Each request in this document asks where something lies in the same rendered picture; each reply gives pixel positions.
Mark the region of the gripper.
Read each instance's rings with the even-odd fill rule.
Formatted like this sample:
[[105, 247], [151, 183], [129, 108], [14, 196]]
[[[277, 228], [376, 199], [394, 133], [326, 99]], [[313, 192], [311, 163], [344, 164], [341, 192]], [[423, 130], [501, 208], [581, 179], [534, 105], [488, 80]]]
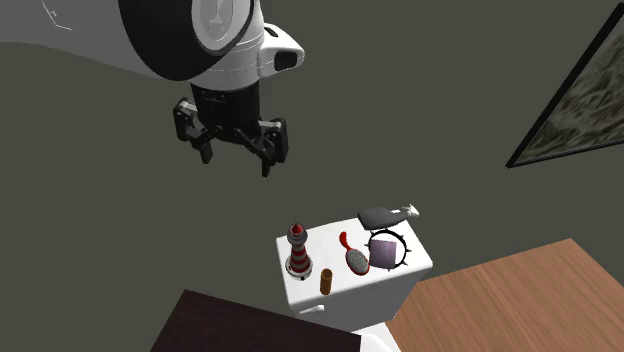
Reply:
[[211, 141], [218, 128], [234, 129], [233, 135], [248, 151], [261, 160], [262, 176], [284, 163], [289, 151], [286, 121], [260, 120], [258, 82], [236, 90], [218, 91], [192, 84], [194, 102], [182, 97], [173, 108], [177, 138], [197, 150], [204, 164], [213, 157]]

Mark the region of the red and white lighthouse figure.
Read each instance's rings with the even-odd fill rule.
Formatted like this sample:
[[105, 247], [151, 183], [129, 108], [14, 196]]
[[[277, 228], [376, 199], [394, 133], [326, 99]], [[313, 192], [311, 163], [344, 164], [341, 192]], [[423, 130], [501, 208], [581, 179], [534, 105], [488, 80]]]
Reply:
[[287, 241], [291, 245], [290, 255], [286, 259], [285, 269], [288, 274], [301, 281], [306, 280], [312, 272], [313, 262], [307, 254], [306, 242], [308, 234], [304, 226], [294, 223], [287, 233]]

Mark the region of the red hairbrush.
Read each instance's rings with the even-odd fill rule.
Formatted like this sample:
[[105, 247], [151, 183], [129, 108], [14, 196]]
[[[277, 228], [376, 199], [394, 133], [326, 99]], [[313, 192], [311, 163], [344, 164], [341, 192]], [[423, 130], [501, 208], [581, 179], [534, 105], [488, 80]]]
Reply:
[[345, 260], [348, 268], [358, 276], [366, 275], [370, 270], [367, 257], [358, 249], [351, 247], [347, 241], [347, 233], [341, 232], [339, 242], [345, 248]]

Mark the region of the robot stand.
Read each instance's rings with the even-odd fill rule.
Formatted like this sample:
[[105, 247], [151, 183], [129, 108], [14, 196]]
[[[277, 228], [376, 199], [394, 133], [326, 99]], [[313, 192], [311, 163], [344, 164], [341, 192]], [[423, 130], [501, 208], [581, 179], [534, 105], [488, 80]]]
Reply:
[[360, 352], [362, 337], [185, 290], [149, 352]]

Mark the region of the purple square block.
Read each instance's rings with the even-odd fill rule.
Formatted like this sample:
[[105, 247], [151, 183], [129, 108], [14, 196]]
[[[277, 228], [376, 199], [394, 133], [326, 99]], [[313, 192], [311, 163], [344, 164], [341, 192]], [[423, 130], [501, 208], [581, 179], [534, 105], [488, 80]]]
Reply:
[[371, 240], [369, 263], [371, 266], [392, 270], [396, 267], [397, 243], [388, 240]]

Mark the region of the white toilet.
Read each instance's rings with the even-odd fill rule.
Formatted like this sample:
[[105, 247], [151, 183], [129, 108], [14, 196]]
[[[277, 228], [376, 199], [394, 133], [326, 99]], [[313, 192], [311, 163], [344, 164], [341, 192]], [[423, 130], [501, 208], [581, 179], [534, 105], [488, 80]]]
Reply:
[[[345, 248], [339, 235], [347, 233], [348, 244], [369, 254], [366, 247], [372, 233], [358, 219], [333, 222], [307, 230], [306, 251], [313, 262], [311, 275], [304, 281], [292, 277], [285, 269], [291, 245], [285, 236], [276, 239], [280, 270], [290, 309], [298, 319], [331, 328], [360, 334], [366, 341], [375, 335], [383, 344], [368, 347], [366, 352], [407, 352], [400, 348], [387, 323], [400, 310], [416, 283], [432, 267], [433, 262], [414, 233], [403, 221], [390, 228], [380, 240], [397, 243], [398, 267], [392, 270], [372, 267], [364, 276], [355, 275], [347, 266]], [[329, 295], [319, 290], [320, 272], [333, 272]]]

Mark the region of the black-framed wall picture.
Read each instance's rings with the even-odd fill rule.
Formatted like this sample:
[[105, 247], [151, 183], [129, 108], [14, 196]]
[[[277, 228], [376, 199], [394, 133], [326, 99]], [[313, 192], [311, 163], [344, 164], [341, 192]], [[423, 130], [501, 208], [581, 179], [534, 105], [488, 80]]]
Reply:
[[514, 168], [624, 144], [624, 1], [512, 153]]

